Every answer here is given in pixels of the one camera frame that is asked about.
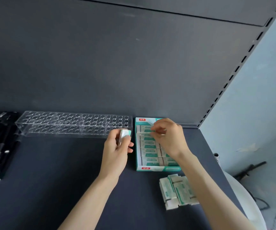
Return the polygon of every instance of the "person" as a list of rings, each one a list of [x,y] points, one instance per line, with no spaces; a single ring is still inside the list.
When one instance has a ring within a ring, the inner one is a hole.
[[[178,162],[213,230],[256,230],[244,214],[225,195],[209,176],[199,160],[189,150],[183,129],[170,119],[160,119],[151,128],[151,135],[174,160]],[[117,147],[120,129],[110,131],[104,144],[101,170],[59,230],[93,230],[102,214],[106,201],[117,185],[127,162],[127,153],[134,144],[130,136]]]

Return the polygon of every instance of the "acrylic display rack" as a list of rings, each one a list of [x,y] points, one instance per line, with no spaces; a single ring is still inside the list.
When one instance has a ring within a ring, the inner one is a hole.
[[[115,128],[133,129],[132,116],[25,111],[16,121],[25,136],[106,138]]]

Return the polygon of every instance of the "forearm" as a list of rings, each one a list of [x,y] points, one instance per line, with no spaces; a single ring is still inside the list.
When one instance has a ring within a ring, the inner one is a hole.
[[[93,230],[117,181],[97,177],[58,230]]]
[[[183,153],[178,162],[213,230],[256,230],[213,181],[196,156],[191,152]]]

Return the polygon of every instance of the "box of small packages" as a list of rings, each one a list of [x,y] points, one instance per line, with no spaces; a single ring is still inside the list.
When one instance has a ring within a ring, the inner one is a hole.
[[[150,135],[151,127],[160,118],[135,118],[137,171],[180,171],[173,160]]]

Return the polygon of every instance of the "person's left hand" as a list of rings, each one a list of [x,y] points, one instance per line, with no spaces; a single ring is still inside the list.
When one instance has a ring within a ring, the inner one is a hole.
[[[120,174],[125,168],[127,162],[127,153],[132,153],[134,143],[131,142],[129,135],[122,139],[121,146],[118,147],[117,139],[120,136],[121,129],[113,129],[109,132],[108,138],[104,144],[103,158],[100,178],[119,179]]]

